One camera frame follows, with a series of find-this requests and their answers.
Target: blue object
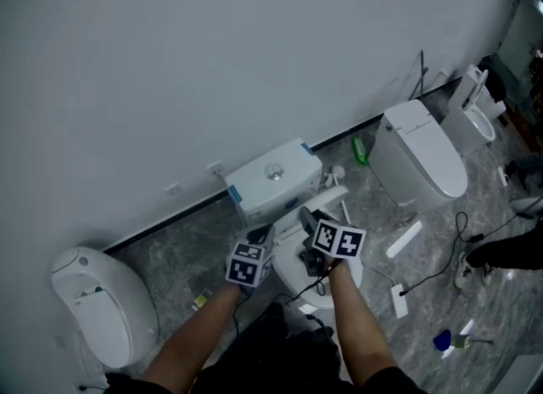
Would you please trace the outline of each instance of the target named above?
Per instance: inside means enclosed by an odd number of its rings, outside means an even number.
[[[310,147],[307,146],[307,144],[305,142],[302,143],[302,146],[304,147],[304,149],[311,155],[315,155],[315,153],[311,150]]]
[[[238,204],[243,200],[238,190],[233,185],[228,188],[228,191]]]
[[[448,329],[446,329],[434,338],[434,344],[438,350],[444,352],[449,347],[451,347],[451,340],[452,334]]]

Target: black pants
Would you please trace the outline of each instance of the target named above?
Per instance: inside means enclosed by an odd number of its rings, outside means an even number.
[[[272,303],[215,365],[200,373],[191,392],[236,392],[227,388],[239,383],[255,387],[265,383],[269,387],[274,383],[270,378],[288,380],[291,386],[313,387],[312,392],[336,392],[338,385],[346,384],[339,378],[340,366],[339,349],[326,330],[289,336],[281,305]]]
[[[526,234],[476,248],[466,257],[466,261],[472,267],[482,267],[488,263],[491,267],[500,268],[543,268],[543,222]]]

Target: blue label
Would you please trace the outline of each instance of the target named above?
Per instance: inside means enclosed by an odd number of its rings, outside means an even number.
[[[238,204],[243,200],[242,197],[239,195],[238,190],[233,185],[228,188],[228,191]]]
[[[286,209],[286,210],[290,210],[290,209],[293,208],[296,204],[298,204],[298,198],[294,198],[293,200],[290,200],[289,202],[287,202],[287,204],[285,204],[285,209]]]
[[[304,149],[311,155],[315,155],[315,153],[313,151],[311,151],[311,148],[307,146],[307,144],[305,142],[302,143],[302,146],[304,147]]]

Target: black baseboard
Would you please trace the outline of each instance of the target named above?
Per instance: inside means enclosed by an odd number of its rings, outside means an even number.
[[[431,93],[435,93],[435,92],[439,91],[443,87],[446,87],[447,85],[449,85],[450,83],[455,82],[455,81],[456,81],[456,79],[451,81],[451,82],[447,82],[444,85],[441,85],[440,87],[437,87],[437,88],[435,88],[435,89],[433,89],[433,90],[431,90],[429,92],[426,92],[423,95],[423,98],[427,97]],[[332,138],[325,140],[324,142],[320,142],[319,144],[313,146],[311,149],[313,151],[318,151],[319,149],[323,149],[324,147],[327,147],[328,145],[331,145],[334,142],[338,142],[339,140],[341,140],[343,138],[346,138],[347,136],[350,136],[352,133],[357,132],[357,131],[361,130],[362,128],[366,128],[368,126],[371,126],[373,123],[379,121],[382,117],[383,117],[383,114],[377,115],[377,116],[373,117],[372,119],[364,121],[364,122],[350,128],[349,130],[341,132],[340,134],[337,134],[336,136],[333,136]],[[187,208],[186,210],[176,214],[175,216],[172,216],[172,217],[164,220],[161,223],[157,223],[153,227],[151,227],[149,229],[146,229],[145,231],[142,231],[141,233],[138,233],[138,234],[132,236],[131,238],[126,239],[126,240],[118,243],[115,246],[110,247],[109,249],[105,250],[104,252],[106,254],[111,255],[111,254],[115,253],[116,251],[121,250],[121,249],[127,247],[128,245],[131,245],[132,243],[137,242],[138,240],[143,239],[144,237],[147,237],[148,235],[150,235],[152,233],[156,233],[157,231],[160,231],[162,228],[167,227],[168,225],[171,225],[172,223],[177,222],[178,220],[181,220],[184,217],[190,216],[194,212],[196,212],[198,210],[201,210],[202,208],[204,208],[204,207],[206,207],[206,206],[208,206],[210,204],[213,204],[214,202],[216,202],[218,200],[221,200],[222,198],[226,197],[227,195],[228,195],[228,192],[226,190],[222,190],[218,194],[214,194],[213,196],[209,197],[206,200],[203,200],[202,202],[198,203],[197,205],[193,205],[192,207]]]
[[[128,245],[131,245],[132,243],[135,243],[138,240],[141,240],[144,237],[147,237],[148,235],[156,233],[157,231],[160,231],[162,228],[165,228],[168,225],[171,225],[172,223],[183,219],[184,217],[190,216],[194,212],[201,210],[202,208],[210,204],[213,204],[214,202],[217,202],[218,200],[221,200],[227,195],[228,195],[228,192],[226,190],[222,190],[218,194],[214,194],[213,196],[207,198],[206,200],[203,200],[202,202],[199,202],[198,204],[193,205],[192,207],[187,208],[186,210],[183,210],[180,213],[177,213],[175,216],[169,217],[166,220],[162,221],[161,223],[157,223],[153,227],[148,228],[145,231],[142,231],[141,233],[138,233],[129,239],[121,241],[115,246],[111,246],[109,249],[105,250],[104,252],[108,255],[114,254],[116,251],[121,250],[127,247]]]

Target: green bottle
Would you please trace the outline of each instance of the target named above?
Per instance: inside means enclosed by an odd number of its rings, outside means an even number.
[[[356,159],[364,166],[367,166],[367,154],[366,154],[366,148],[364,148],[364,144],[362,143],[362,139],[360,138],[353,138],[353,149],[355,150],[355,157]]]

